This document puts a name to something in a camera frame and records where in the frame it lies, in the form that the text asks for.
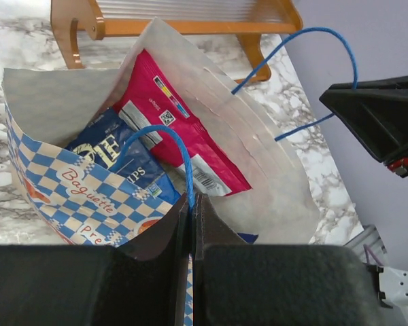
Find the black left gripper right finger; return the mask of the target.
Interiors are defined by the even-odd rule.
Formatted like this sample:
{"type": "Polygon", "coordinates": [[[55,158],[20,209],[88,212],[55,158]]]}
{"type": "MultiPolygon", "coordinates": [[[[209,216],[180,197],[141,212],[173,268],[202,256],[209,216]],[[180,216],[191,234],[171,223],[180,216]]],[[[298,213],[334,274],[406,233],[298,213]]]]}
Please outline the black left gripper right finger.
{"type": "Polygon", "coordinates": [[[195,325],[406,325],[385,268],[347,247],[248,244],[206,195],[193,209],[195,325]]]}

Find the pink real chips bag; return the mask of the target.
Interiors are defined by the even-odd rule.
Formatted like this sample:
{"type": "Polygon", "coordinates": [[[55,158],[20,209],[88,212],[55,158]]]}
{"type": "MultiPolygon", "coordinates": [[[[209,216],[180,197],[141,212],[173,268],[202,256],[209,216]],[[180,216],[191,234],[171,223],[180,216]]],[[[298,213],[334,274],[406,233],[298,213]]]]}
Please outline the pink real chips bag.
{"type": "Polygon", "coordinates": [[[194,186],[204,194],[230,196],[251,189],[148,51],[137,55],[125,93],[113,108],[133,130],[151,125],[174,130],[189,153],[194,186]]]}

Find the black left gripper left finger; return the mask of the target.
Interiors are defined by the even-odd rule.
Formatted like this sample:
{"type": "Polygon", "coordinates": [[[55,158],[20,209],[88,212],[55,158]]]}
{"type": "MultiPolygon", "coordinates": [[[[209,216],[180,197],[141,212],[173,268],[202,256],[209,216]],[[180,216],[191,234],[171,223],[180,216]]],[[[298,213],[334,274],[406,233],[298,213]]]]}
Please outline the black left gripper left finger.
{"type": "Polygon", "coordinates": [[[187,214],[181,198],[119,247],[0,245],[0,325],[181,325],[187,214]]]}

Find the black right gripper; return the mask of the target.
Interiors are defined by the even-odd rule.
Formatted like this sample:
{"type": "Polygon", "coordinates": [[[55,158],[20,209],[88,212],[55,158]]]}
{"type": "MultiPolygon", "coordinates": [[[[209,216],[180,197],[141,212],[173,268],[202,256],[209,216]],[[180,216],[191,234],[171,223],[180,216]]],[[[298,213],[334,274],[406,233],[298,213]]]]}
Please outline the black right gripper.
{"type": "Polygon", "coordinates": [[[320,102],[378,162],[408,177],[408,76],[333,84],[320,102]]]}

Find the checkered paper bag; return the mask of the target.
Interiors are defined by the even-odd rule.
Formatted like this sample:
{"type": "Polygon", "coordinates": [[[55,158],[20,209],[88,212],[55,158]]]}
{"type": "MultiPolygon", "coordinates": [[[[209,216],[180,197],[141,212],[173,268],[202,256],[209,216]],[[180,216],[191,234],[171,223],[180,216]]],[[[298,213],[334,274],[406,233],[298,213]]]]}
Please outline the checkered paper bag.
{"type": "Polygon", "coordinates": [[[159,19],[145,28],[117,70],[6,69],[7,138],[17,184],[63,245],[119,247],[160,221],[181,198],[188,214],[181,250],[188,258],[183,323],[193,318],[193,209],[206,195],[232,231],[257,234],[253,245],[312,245],[319,212],[299,157],[266,111],[194,45],[159,19]],[[163,125],[146,126],[124,144],[111,170],[65,147],[125,93],[146,50],[251,189],[210,196],[194,186],[189,153],[163,125]],[[117,171],[136,140],[161,165],[180,198],[170,204],[117,171]]]}

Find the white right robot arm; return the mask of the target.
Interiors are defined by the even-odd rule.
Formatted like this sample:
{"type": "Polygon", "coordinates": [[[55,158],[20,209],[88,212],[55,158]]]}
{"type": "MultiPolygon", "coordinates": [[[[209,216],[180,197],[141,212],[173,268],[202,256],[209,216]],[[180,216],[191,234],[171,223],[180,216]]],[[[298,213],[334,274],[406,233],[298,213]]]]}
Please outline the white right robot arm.
{"type": "MultiPolygon", "coordinates": [[[[390,172],[408,177],[408,76],[334,84],[320,97],[390,172]]],[[[386,325],[408,307],[408,271],[348,248],[247,244],[198,196],[195,325],[386,325]]]]}

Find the blue kettle chips bag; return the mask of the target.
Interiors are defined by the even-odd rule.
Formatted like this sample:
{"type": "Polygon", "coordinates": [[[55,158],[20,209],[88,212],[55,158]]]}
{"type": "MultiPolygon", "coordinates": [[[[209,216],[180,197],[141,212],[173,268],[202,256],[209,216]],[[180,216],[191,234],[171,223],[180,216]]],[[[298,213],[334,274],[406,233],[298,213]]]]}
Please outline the blue kettle chips bag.
{"type": "MultiPolygon", "coordinates": [[[[134,130],[110,108],[89,123],[65,149],[111,170],[134,130]]],[[[170,204],[180,195],[147,148],[136,140],[128,148],[117,173],[170,204]]]]}

